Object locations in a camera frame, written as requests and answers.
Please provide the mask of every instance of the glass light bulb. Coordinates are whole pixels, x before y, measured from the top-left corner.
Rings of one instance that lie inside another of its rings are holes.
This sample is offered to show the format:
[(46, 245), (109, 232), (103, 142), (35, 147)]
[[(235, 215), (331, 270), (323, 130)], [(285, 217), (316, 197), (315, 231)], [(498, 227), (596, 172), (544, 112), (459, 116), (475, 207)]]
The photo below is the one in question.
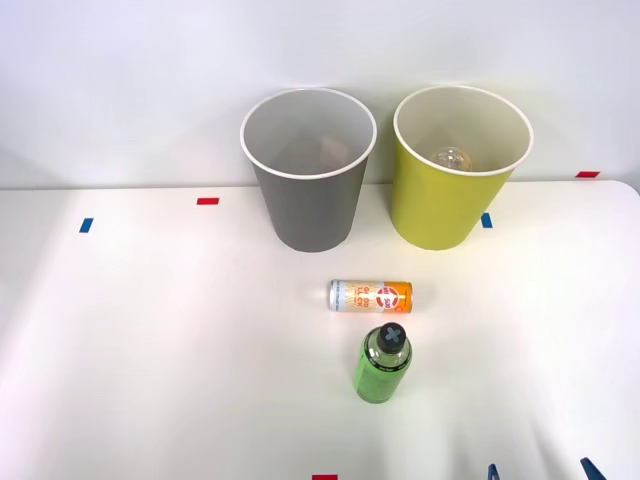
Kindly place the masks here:
[(433, 153), (429, 160), (443, 167), (463, 172), (471, 171), (471, 158), (465, 152), (456, 147), (444, 147)]

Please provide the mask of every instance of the plastic bottle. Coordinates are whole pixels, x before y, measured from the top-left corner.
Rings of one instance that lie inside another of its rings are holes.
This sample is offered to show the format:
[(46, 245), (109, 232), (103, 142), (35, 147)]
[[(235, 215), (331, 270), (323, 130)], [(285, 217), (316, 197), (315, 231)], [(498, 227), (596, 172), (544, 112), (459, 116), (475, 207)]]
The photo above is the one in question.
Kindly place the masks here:
[(411, 365), (411, 343), (401, 325), (385, 323), (371, 330), (362, 342), (353, 381), (356, 393), (369, 403), (391, 398)]

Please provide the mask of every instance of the orange and white can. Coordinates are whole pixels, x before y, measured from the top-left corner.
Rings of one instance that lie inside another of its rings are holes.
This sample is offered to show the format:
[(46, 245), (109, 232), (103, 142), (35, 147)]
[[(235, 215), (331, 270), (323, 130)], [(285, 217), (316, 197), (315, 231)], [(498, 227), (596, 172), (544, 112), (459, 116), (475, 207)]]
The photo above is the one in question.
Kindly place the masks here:
[(409, 282), (332, 280), (329, 308), (334, 312), (409, 313), (413, 287)]

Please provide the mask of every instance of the bottle cap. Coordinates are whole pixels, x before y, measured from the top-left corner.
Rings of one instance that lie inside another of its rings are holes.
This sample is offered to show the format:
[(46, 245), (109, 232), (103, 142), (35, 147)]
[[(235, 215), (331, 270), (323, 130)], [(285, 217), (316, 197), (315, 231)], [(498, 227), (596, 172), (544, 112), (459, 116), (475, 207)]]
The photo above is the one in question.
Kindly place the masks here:
[(398, 353), (404, 347), (407, 334), (397, 323), (385, 323), (378, 332), (378, 347), (384, 353)]

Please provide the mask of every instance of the blue tape marker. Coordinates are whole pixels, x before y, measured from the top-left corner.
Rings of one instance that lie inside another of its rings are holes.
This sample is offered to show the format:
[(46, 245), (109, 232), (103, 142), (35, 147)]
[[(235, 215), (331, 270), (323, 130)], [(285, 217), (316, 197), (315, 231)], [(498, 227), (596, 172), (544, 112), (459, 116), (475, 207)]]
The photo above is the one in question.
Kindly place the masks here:
[(580, 463), (582, 464), (582, 468), (584, 468), (584, 473), (587, 474), (587, 478), (589, 480), (607, 480), (606, 478), (604, 478), (604, 475), (602, 475), (600, 471), (596, 468), (593, 462), (589, 460), (587, 457), (580, 460)]
[(89, 233), (91, 225), (93, 224), (93, 218), (85, 218), (80, 227), (80, 233)]
[(494, 463), (489, 465), (489, 476), (487, 477), (487, 480), (500, 480), (500, 475), (498, 474), (498, 467), (496, 467)]
[(491, 215), (489, 215), (488, 212), (483, 213), (480, 220), (482, 221), (483, 228), (493, 228), (493, 223), (491, 223)]

